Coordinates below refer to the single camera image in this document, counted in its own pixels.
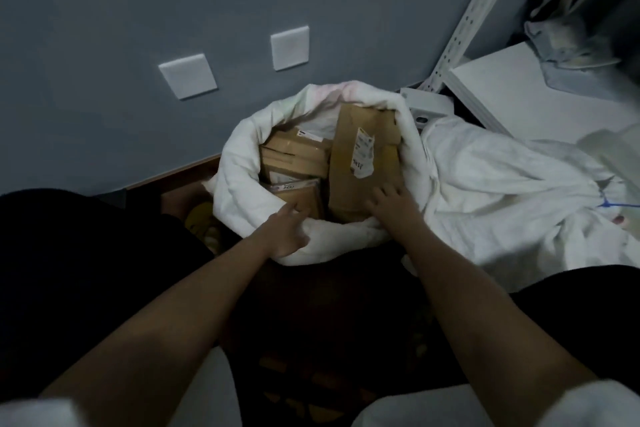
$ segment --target white perforated metal post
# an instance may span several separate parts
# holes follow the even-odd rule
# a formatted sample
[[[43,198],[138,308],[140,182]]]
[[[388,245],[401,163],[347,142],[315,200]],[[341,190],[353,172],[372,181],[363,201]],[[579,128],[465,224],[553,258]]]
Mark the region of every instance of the white perforated metal post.
[[[497,0],[471,0],[467,10],[447,43],[431,75],[419,86],[420,90],[438,92],[442,89],[442,75],[455,67],[464,56],[469,43],[482,26]]]

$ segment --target cardboard box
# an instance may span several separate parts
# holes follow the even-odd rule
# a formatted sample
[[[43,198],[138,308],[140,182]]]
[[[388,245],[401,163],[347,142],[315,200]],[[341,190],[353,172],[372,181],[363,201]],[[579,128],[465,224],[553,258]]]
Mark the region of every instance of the cardboard box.
[[[320,198],[320,180],[309,179],[305,181],[289,182],[265,186],[271,194],[275,194],[287,203],[295,203],[296,210],[310,209],[310,218],[324,219],[324,206]]]
[[[342,104],[329,165],[329,210],[336,220],[365,220],[373,188],[402,182],[400,142],[393,110]]]
[[[271,184],[326,179],[331,144],[297,128],[274,131],[260,146],[262,179]]]
[[[311,178],[326,179],[329,173],[329,164],[326,162],[284,154],[264,147],[260,147],[260,163],[262,178],[271,184]]]
[[[332,141],[296,127],[274,131],[262,146],[284,154],[329,162]]]

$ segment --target thigh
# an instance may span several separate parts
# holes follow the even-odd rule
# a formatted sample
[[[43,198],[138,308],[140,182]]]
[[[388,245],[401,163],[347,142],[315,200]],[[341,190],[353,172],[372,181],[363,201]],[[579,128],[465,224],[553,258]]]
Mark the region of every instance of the thigh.
[[[0,196],[0,399],[37,395],[211,259],[170,216],[62,190]]]
[[[609,265],[559,273],[511,294],[535,323],[601,378],[640,394],[640,269]],[[433,327],[426,364],[428,388],[466,383],[440,327]]]

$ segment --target forearm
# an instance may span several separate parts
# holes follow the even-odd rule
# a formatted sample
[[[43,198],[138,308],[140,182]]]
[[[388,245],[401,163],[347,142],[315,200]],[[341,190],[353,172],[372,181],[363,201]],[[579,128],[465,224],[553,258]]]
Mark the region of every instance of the forearm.
[[[462,370],[496,425],[532,425],[565,390],[596,377],[484,271],[426,226],[404,243]]]
[[[94,427],[164,426],[267,254],[249,238],[120,326],[43,392]]]

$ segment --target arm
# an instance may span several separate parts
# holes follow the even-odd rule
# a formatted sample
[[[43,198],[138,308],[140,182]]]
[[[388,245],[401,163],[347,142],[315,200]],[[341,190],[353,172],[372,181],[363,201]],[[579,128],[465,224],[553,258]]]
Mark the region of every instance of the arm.
[[[73,399],[93,427],[164,426],[260,266],[308,242],[285,204],[228,252],[158,296],[44,392]]]
[[[497,426],[530,426],[596,376],[484,271],[428,229],[410,193],[385,185],[367,206],[404,245],[469,383]]]

